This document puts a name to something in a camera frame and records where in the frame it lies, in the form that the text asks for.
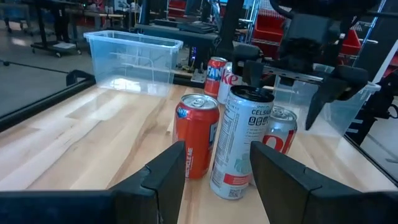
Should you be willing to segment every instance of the can lid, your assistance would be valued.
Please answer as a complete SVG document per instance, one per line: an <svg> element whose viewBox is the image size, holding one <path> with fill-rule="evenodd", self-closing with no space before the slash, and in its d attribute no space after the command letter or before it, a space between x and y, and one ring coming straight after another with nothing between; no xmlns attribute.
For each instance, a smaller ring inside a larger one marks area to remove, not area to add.
<svg viewBox="0 0 398 224"><path fill-rule="evenodd" d="M258 103L270 103L275 98L269 90L246 85L232 86L231 93L245 100Z"/></svg>
<svg viewBox="0 0 398 224"><path fill-rule="evenodd" d="M181 97L181 102L190 108L211 110L218 106L218 102L211 96L204 94L188 94Z"/></svg>
<svg viewBox="0 0 398 224"><path fill-rule="evenodd" d="M228 60L226 60L225 58L222 58L222 57L211 57L211 59L212 60L217 60L217 61L220 61L220 62L227 62Z"/></svg>
<svg viewBox="0 0 398 224"><path fill-rule="evenodd" d="M281 121L295 121L297 120L297 115L286 108L281 106L274 106L272 108L271 117L281 120Z"/></svg>

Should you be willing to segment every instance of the white soda can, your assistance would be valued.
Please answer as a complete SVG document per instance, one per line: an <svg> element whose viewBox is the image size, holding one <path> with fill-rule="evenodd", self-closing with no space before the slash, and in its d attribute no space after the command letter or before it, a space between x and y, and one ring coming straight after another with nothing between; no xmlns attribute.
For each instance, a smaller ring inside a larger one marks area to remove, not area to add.
<svg viewBox="0 0 398 224"><path fill-rule="evenodd" d="M218 89L217 100L221 104L225 104L231 86L242 85L242 77L232 73L232 62L227 62L224 66L221 76L220 88Z"/></svg>
<svg viewBox="0 0 398 224"><path fill-rule="evenodd" d="M274 96L252 86L232 86L226 100L210 187L221 198L239 199L252 170L250 143L262 141Z"/></svg>

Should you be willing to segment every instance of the wooden tabletop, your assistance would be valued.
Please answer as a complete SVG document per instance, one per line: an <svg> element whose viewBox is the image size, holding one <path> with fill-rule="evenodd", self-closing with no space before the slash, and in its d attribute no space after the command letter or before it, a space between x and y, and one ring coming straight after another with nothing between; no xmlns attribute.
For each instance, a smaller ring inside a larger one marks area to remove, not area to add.
<svg viewBox="0 0 398 224"><path fill-rule="evenodd" d="M109 188L171 145L180 97L201 92L173 86L159 98L91 87L0 133L0 190ZM344 139L330 141L298 134L289 156L361 191L396 190ZM178 223L267 223L254 187L224 200L209 176L186 181Z"/></svg>

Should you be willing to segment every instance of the coke can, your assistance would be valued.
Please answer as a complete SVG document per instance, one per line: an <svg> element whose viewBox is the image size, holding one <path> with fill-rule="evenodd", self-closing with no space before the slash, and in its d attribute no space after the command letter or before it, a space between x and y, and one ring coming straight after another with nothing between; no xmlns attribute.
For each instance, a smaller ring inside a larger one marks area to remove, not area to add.
<svg viewBox="0 0 398 224"><path fill-rule="evenodd" d="M274 106L262 143L287 154L297 132L297 115L281 106Z"/></svg>
<svg viewBox="0 0 398 224"><path fill-rule="evenodd" d="M274 96L265 89L231 87L210 179L210 188L219 197L243 197L252 174L250 143L264 137L273 101Z"/></svg>
<svg viewBox="0 0 398 224"><path fill-rule="evenodd" d="M212 57L207 64L207 77L205 82L205 94L217 98L220 88L221 74L227 60L221 57Z"/></svg>
<svg viewBox="0 0 398 224"><path fill-rule="evenodd" d="M217 101L203 94L181 97L175 109L173 142L185 141L185 177L202 178L208 171L220 117Z"/></svg>
<svg viewBox="0 0 398 224"><path fill-rule="evenodd" d="M231 86L242 84L242 77L240 77L239 75L234 75L232 73L232 62L227 62L223 69L223 75L221 76L217 101L224 105Z"/></svg>

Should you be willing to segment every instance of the transparent storage container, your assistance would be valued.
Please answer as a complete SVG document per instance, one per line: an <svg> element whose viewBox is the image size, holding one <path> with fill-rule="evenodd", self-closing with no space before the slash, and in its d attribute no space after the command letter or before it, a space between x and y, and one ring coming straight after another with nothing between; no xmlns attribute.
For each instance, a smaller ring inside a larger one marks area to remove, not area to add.
<svg viewBox="0 0 398 224"><path fill-rule="evenodd" d="M275 104L295 112L297 115L297 132L338 139L341 139L353 121L361 122L354 120L358 111L373 93L380 90L379 85L368 83L366 87L347 101L335 100L332 103L325 104L313 126L306 131L305 121L308 109L318 86L300 81L295 81L293 86L285 86L281 85L279 80L279 77L275 80Z"/></svg>
<svg viewBox="0 0 398 224"><path fill-rule="evenodd" d="M182 41L114 30L84 33L97 85L166 96Z"/></svg>

